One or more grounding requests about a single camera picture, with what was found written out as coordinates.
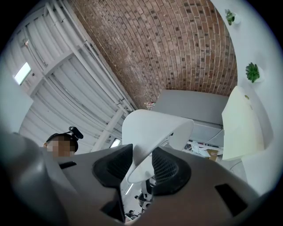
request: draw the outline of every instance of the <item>person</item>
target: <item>person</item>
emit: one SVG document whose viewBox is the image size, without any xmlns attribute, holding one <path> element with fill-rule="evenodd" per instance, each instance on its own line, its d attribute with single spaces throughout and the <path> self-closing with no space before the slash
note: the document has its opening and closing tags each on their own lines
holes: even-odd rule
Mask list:
<svg viewBox="0 0 283 226">
<path fill-rule="evenodd" d="M 55 133 L 46 140 L 43 147 L 51 151 L 53 157 L 70 157 L 78 150 L 78 143 L 72 135 Z"/>
<path fill-rule="evenodd" d="M 136 219 L 140 216 L 140 215 L 135 215 L 133 210 L 130 210 L 129 213 L 126 213 L 126 221 L 125 221 L 125 225 L 131 225 L 133 224 Z"/>
</svg>

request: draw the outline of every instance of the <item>green succulent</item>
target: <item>green succulent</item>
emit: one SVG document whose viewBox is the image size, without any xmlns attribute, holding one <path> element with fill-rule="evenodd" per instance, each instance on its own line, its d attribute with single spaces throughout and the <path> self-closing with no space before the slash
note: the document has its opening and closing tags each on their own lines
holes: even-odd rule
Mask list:
<svg viewBox="0 0 283 226">
<path fill-rule="evenodd" d="M 252 83 L 254 83 L 260 77 L 258 66 L 256 64 L 250 63 L 246 67 L 246 72 L 248 80 L 251 80 Z"/>
<path fill-rule="evenodd" d="M 235 20 L 236 14 L 232 13 L 229 9 L 226 9 L 225 13 L 226 13 L 226 19 L 228 21 L 228 24 L 231 26 L 232 22 L 234 22 Z"/>
</svg>

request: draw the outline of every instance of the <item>white pipe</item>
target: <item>white pipe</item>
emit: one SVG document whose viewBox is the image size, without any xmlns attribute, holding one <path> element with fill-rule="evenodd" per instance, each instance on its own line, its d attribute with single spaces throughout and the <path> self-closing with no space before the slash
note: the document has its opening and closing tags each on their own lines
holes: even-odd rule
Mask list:
<svg viewBox="0 0 283 226">
<path fill-rule="evenodd" d="M 42 51 L 42 54 L 43 54 L 43 59 L 46 59 L 46 58 L 48 58 L 48 56 L 46 55 L 46 52 L 45 51 Z M 99 86 L 99 85 L 96 85 L 96 90 L 97 89 L 100 89 L 104 94 L 105 94 L 105 92 L 103 91 L 103 89 Z M 106 106 L 106 108 L 110 108 L 109 106 L 107 106 L 105 103 L 103 103 L 103 102 L 101 102 L 101 104 L 103 104 L 103 106 L 105 105 Z M 101 119 L 104 119 L 105 121 L 110 121 L 111 120 L 111 117 L 108 117 L 108 115 L 105 115 L 105 114 L 103 114 L 103 112 L 100 110 L 100 108 L 104 108 L 103 106 L 96 106 L 96 104 L 94 104 L 95 105 L 95 108 L 97 109 L 97 111 L 96 111 L 96 113 L 100 113 L 99 114 L 99 117 L 101 118 Z M 112 109 L 112 108 L 110 108 L 112 111 L 111 111 L 111 114 L 115 114 L 115 111 Z"/>
<path fill-rule="evenodd" d="M 72 65 L 70 63 L 70 61 L 68 62 L 68 65 L 70 67 L 70 69 L 72 70 L 75 70 L 76 73 L 78 75 L 80 75 L 82 78 L 85 79 L 85 76 L 83 75 L 83 73 L 79 72 L 78 68 L 75 67 L 75 65 Z M 101 89 L 101 87 L 94 81 L 94 83 L 91 85 L 89 84 L 88 81 L 86 81 L 86 83 L 88 84 L 86 89 L 89 89 L 91 94 L 92 94 L 92 101 L 94 102 L 95 105 L 99 106 L 101 109 L 109 112 L 110 114 L 114 115 L 116 110 L 118 108 L 116 108 L 115 110 L 113 110 L 103 99 L 102 99 L 102 94 L 105 94 L 105 96 L 107 97 L 107 100 L 110 102 L 110 103 L 113 103 L 113 101 L 106 95 L 106 93 Z"/>
<path fill-rule="evenodd" d="M 44 60 L 46 60 L 46 59 L 48 59 L 48 61 L 53 61 L 54 59 L 53 59 L 53 57 L 51 56 L 51 54 L 47 51 L 47 47 L 46 47 L 46 45 L 43 43 L 43 40 L 41 39 L 41 37 L 40 37 L 40 35 L 39 35 L 39 32 L 38 32 L 38 30 L 37 30 L 37 27 L 35 26 L 35 24 L 34 23 L 31 23 L 31 29 L 33 29 L 33 32 L 35 32 L 35 36 L 34 36 L 34 38 L 39 42 L 39 43 L 41 43 L 42 44 L 42 47 L 43 47 L 43 50 L 44 51 L 42 51 L 42 57 L 43 57 L 43 59 Z M 68 73 L 66 73 L 64 70 L 63 70 L 63 68 L 58 68 L 57 69 L 57 72 L 58 73 L 62 73 L 62 74 L 64 74 L 64 76 L 66 76 L 67 78 L 69 78 L 67 75 L 68 75 Z M 106 122 L 108 122 L 108 121 L 110 121 L 111 120 L 111 117 L 110 116 L 108 116 L 108 114 L 106 114 L 105 112 L 103 112 L 96 104 L 94 104 L 93 102 L 91 102 L 91 101 L 89 101 L 85 96 L 84 96 L 84 94 L 82 94 L 82 95 L 79 95 L 79 96 L 82 96 L 82 100 L 84 100 L 84 101 L 86 101 L 88 104 L 89 104 L 89 106 L 91 106 L 92 108 L 93 108 L 93 112 L 95 112 L 95 114 L 98 116 L 98 118 L 100 118 L 100 119 L 102 119 L 103 121 L 106 121 Z"/>
<path fill-rule="evenodd" d="M 62 95 L 60 94 L 60 92 L 64 92 L 64 89 L 59 90 L 58 87 L 56 86 L 56 84 L 54 84 L 54 85 L 55 85 L 55 88 L 54 88 L 54 87 L 50 84 L 50 82 L 46 79 L 46 77 L 42 74 L 42 71 L 39 69 L 39 65 L 36 64 L 36 58 L 35 58 L 35 56 L 34 56 L 35 50 L 32 50 L 32 49 L 31 49 L 31 47 L 33 47 L 33 43 L 32 43 L 32 40 L 30 39 L 30 37 L 28 36 L 26 29 L 27 29 L 27 28 L 25 27 L 25 28 L 23 29 L 23 31 L 24 31 L 24 36 L 30 40 L 30 41 L 29 41 L 29 44 L 28 44 L 28 46 L 27 46 L 27 51 L 29 52 L 30 57 L 29 57 L 29 60 L 27 60 L 27 53 L 26 53 L 26 52 L 23 52 L 23 57 L 25 58 L 25 60 L 28 61 L 28 63 L 29 63 L 30 65 L 33 65 L 33 66 L 34 66 L 34 67 L 32 68 L 32 70 L 38 71 L 38 75 L 40 75 L 40 77 L 42 77 L 42 79 L 45 80 L 45 82 L 51 87 L 51 89 L 53 89 L 53 91 L 54 91 L 59 97 L 62 97 L 61 99 L 62 99 L 63 101 L 65 101 L 65 102 L 67 103 L 67 105 L 69 105 L 71 108 L 73 108 L 75 111 L 79 112 L 80 114 L 83 114 L 88 120 L 90 120 L 90 121 L 95 125 L 95 127 L 97 126 L 97 127 L 101 128 L 102 131 L 104 131 L 105 128 L 107 127 L 107 124 L 106 124 L 106 123 L 100 121 L 98 118 L 94 118 L 93 116 L 91 116 L 91 115 L 88 114 L 87 112 L 83 111 L 80 107 L 77 107 L 77 108 L 74 107 L 74 106 L 73 106 L 73 104 L 74 104 L 73 102 L 72 102 L 72 104 L 69 103 L 70 99 L 67 97 L 67 96 L 68 96 L 68 93 L 64 93 L 64 95 L 67 97 L 67 99 L 65 99 L 64 96 L 62 96 Z M 111 131 L 108 131 L 108 132 L 109 132 L 109 134 L 113 135 L 114 137 L 117 137 L 117 138 L 119 138 L 119 139 L 122 139 L 122 136 L 121 136 L 121 132 L 120 132 L 120 131 L 118 131 L 118 130 L 116 130 L 116 129 L 113 129 L 112 132 L 111 132 Z"/>
<path fill-rule="evenodd" d="M 37 49 L 40 52 L 40 55 L 42 55 L 42 58 L 44 59 L 44 61 L 47 63 L 47 65 L 49 65 L 52 61 L 54 61 L 54 57 L 51 55 L 50 53 L 50 47 L 47 48 L 46 46 L 46 42 L 43 41 L 41 35 L 44 35 L 43 33 L 41 33 L 41 35 L 39 34 L 39 31 L 35 25 L 35 21 L 31 22 L 29 25 L 29 31 L 33 34 L 33 41 L 34 44 L 36 45 Z"/>
<path fill-rule="evenodd" d="M 122 99 L 122 102 L 127 106 L 127 108 L 130 111 L 133 111 L 132 106 L 130 105 L 130 102 L 128 101 L 127 97 L 125 96 L 124 92 L 120 89 L 120 87 L 117 85 L 117 83 L 114 81 L 114 79 L 112 78 L 112 76 L 110 75 L 109 71 L 107 70 L 107 68 L 105 67 L 105 65 L 101 62 L 100 58 L 96 55 L 96 53 L 93 51 L 92 47 L 90 46 L 89 42 L 87 41 L 86 37 L 83 35 L 83 33 L 81 32 L 81 30 L 79 29 L 77 23 L 75 22 L 75 20 L 73 19 L 73 17 L 70 15 L 68 9 L 66 8 L 66 6 L 64 5 L 64 3 L 62 2 L 62 0 L 59 0 L 60 4 L 62 5 L 62 7 L 64 8 L 65 12 L 67 13 L 67 15 L 69 16 L 69 18 L 71 19 L 72 23 L 74 24 L 74 26 L 76 27 L 77 31 L 79 32 L 80 36 L 82 37 L 82 39 L 84 40 L 84 42 L 87 44 L 88 48 L 90 49 L 90 51 L 92 52 L 93 56 L 96 58 L 96 60 L 99 62 L 99 64 L 102 66 L 102 68 L 104 69 L 104 71 L 106 72 L 108 78 L 105 78 L 105 73 L 102 71 L 101 75 L 105 78 L 106 82 L 111 86 L 111 88 L 114 90 L 114 92 L 118 95 L 118 97 L 120 99 Z"/>
<path fill-rule="evenodd" d="M 105 93 L 105 91 L 99 86 L 99 84 L 89 76 L 89 73 L 85 70 L 79 59 L 76 57 L 71 59 L 73 60 L 73 65 L 77 71 L 80 71 L 80 75 L 85 79 L 85 81 L 93 88 L 93 90 L 100 96 L 100 99 L 104 102 L 107 106 L 114 106 L 114 111 L 117 111 L 119 107 L 113 102 L 113 100 Z"/>
<path fill-rule="evenodd" d="M 66 28 L 68 29 L 68 31 L 71 33 L 71 35 L 76 39 L 76 41 L 79 43 L 79 46 L 81 46 L 83 52 L 86 54 L 86 56 L 88 57 L 88 59 L 90 60 L 90 62 L 92 63 L 92 65 L 94 65 L 95 69 L 98 71 L 98 73 L 100 75 L 102 75 L 102 77 L 106 80 L 107 84 L 111 87 L 111 89 L 114 91 L 114 93 L 118 96 L 119 99 L 124 99 L 124 97 L 119 93 L 119 91 L 116 89 L 116 87 L 113 85 L 113 83 L 111 83 L 111 81 L 109 81 L 109 79 L 105 76 L 105 73 L 103 72 L 103 70 L 100 68 L 100 66 L 98 65 L 98 63 L 94 60 L 94 58 L 89 54 L 88 50 L 86 49 L 86 47 L 84 46 L 83 42 L 80 40 L 80 38 L 77 36 L 75 30 L 72 28 L 71 24 L 69 23 L 68 19 L 66 18 L 64 12 L 61 10 L 61 8 L 59 7 L 58 3 L 56 2 L 56 0 L 53 0 L 54 2 L 54 6 L 59 14 L 59 16 L 61 17 L 62 22 L 64 22 L 66 24 Z"/>
<path fill-rule="evenodd" d="M 71 80 L 67 74 L 65 73 L 64 70 L 62 70 L 62 68 L 58 68 L 57 69 L 57 73 L 58 73 L 58 81 L 60 81 L 61 79 L 65 79 L 65 77 L 67 77 L 69 80 Z M 74 85 L 72 87 L 72 90 L 74 93 L 76 93 L 76 99 L 79 100 L 80 103 L 82 103 L 83 105 L 87 105 L 88 109 L 90 109 L 93 113 L 95 113 L 95 115 L 100 118 L 101 120 L 108 122 L 111 120 L 111 117 L 109 115 L 106 114 L 106 112 L 103 112 L 98 106 L 96 106 L 93 102 L 91 102 L 91 100 L 88 99 L 88 97 L 86 97 L 82 92 L 80 92 L 80 90 Z"/>
<path fill-rule="evenodd" d="M 99 136 L 98 140 L 96 141 L 95 145 L 93 146 L 91 152 L 93 151 L 99 151 L 105 141 L 107 140 L 107 138 L 110 135 L 110 132 L 112 129 L 114 129 L 114 126 L 118 123 L 119 119 L 122 117 L 123 115 L 123 111 L 121 109 L 119 109 L 115 115 L 112 117 L 111 121 L 108 123 L 108 125 L 105 127 L 105 129 L 103 130 L 102 134 Z"/>
<path fill-rule="evenodd" d="M 62 97 L 62 99 L 69 105 L 69 106 L 71 106 L 72 108 L 74 108 L 75 110 L 77 110 L 79 113 L 81 113 L 81 114 L 83 114 L 83 115 L 85 115 L 86 117 L 87 117 L 87 119 L 89 119 L 92 123 L 94 123 L 94 124 L 96 124 L 98 127 L 100 127 L 102 130 L 104 130 L 105 129 L 105 127 L 107 126 L 107 124 L 105 123 L 105 122 L 103 122 L 103 121 L 101 121 L 99 118 L 97 118 L 97 117 L 95 117 L 95 116 L 92 116 L 92 112 L 89 112 L 88 113 L 88 111 L 84 111 L 84 110 L 82 110 L 83 109 L 83 106 L 80 106 L 80 104 L 79 103 L 77 103 L 77 104 L 75 104 L 74 102 L 72 102 L 71 101 L 71 99 L 72 99 L 72 97 L 70 97 L 69 96 L 69 94 L 67 93 L 67 92 L 65 92 L 65 90 L 64 89 L 59 89 L 59 87 L 60 87 L 60 84 L 58 83 L 58 81 L 57 81 L 57 79 L 54 79 L 54 80 L 51 80 L 52 81 L 52 83 L 54 84 L 54 86 L 55 86 L 55 88 L 56 89 L 58 89 L 58 90 L 55 90 L 55 88 L 49 83 L 49 81 L 44 77 L 44 80 L 46 81 L 46 83 L 48 84 L 48 85 L 50 85 L 50 87 L 59 95 L 59 96 L 61 96 L 60 94 L 59 94 L 59 91 L 63 94 L 63 97 Z M 71 103 L 73 103 L 74 105 L 76 105 L 78 108 L 75 108 L 72 104 L 70 104 L 67 100 L 69 100 Z M 113 133 L 115 133 L 115 134 L 113 134 L 115 137 L 117 136 L 117 135 L 121 135 L 121 132 L 120 131 L 118 131 L 118 130 L 115 130 L 115 131 L 113 131 Z"/>
<path fill-rule="evenodd" d="M 38 51 L 36 50 L 35 46 L 34 46 L 34 43 L 32 41 L 32 38 L 29 36 L 29 33 L 27 31 L 27 27 L 24 26 L 23 27 L 23 33 L 24 33 L 24 36 L 29 40 L 28 42 L 28 46 L 29 48 L 31 49 L 31 51 L 37 55 L 37 57 L 35 55 L 32 55 L 34 57 L 34 61 L 35 62 L 38 62 L 39 66 L 40 66 L 40 70 L 43 71 L 44 68 L 46 68 L 46 63 L 43 62 L 43 59 L 42 57 L 39 55 Z"/>
<path fill-rule="evenodd" d="M 54 1 L 54 5 L 56 8 L 60 8 L 56 1 Z M 121 103 L 116 99 L 116 97 L 108 90 L 108 88 L 104 85 L 104 83 L 99 79 L 99 77 L 95 74 L 95 72 L 92 70 L 92 68 L 88 65 L 87 61 L 82 57 L 80 52 L 77 50 L 75 45 L 72 43 L 71 39 L 66 34 L 64 28 L 62 27 L 60 21 L 58 20 L 57 16 L 53 12 L 53 10 L 50 7 L 50 4 L 47 2 L 46 7 L 50 13 L 50 16 L 55 24 L 55 26 L 58 28 L 59 33 L 64 38 L 67 45 L 70 47 L 70 49 L 74 52 L 76 57 L 79 59 L 79 61 L 82 63 L 84 68 L 89 72 L 89 74 L 96 80 L 96 82 L 100 85 L 100 87 L 107 93 L 107 95 L 114 101 L 114 103 L 126 114 L 128 115 L 128 112 L 126 109 L 124 109 L 121 106 Z"/>
</svg>

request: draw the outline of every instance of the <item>ceiling light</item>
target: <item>ceiling light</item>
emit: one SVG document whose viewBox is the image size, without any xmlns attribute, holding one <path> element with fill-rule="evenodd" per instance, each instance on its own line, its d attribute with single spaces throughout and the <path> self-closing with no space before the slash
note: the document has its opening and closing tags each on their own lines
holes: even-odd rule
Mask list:
<svg viewBox="0 0 283 226">
<path fill-rule="evenodd" d="M 125 195 L 129 193 L 129 191 L 130 191 L 130 189 L 132 188 L 133 185 L 134 185 L 134 184 L 132 184 L 132 185 L 130 186 L 130 188 L 129 188 L 128 191 L 125 193 Z"/>
<path fill-rule="evenodd" d="M 15 76 L 16 82 L 21 85 L 24 81 L 24 79 L 27 77 L 27 75 L 30 73 L 31 68 L 28 65 L 28 63 L 25 63 L 22 68 L 19 70 L 19 72 Z"/>
</svg>

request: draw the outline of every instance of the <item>black mesh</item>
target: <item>black mesh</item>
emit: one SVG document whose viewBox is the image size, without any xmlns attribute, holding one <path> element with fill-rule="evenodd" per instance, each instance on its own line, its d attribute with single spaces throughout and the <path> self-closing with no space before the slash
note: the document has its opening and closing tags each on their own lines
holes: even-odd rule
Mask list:
<svg viewBox="0 0 283 226">
<path fill-rule="evenodd" d="M 178 172 L 178 166 L 172 160 L 165 158 L 157 150 L 152 156 L 152 165 L 154 168 L 156 185 L 170 180 Z"/>
<path fill-rule="evenodd" d="M 190 179 L 191 168 L 182 159 L 157 147 L 152 152 L 156 184 L 153 195 L 164 196 L 178 192 Z"/>
<path fill-rule="evenodd" d="M 114 177 L 123 180 L 133 161 L 132 152 L 131 149 L 128 149 L 118 154 L 107 163 L 107 171 Z"/>
<path fill-rule="evenodd" d="M 105 187 L 116 188 L 124 179 L 133 162 L 133 145 L 115 147 L 117 150 L 93 164 L 93 174 Z"/>
</svg>

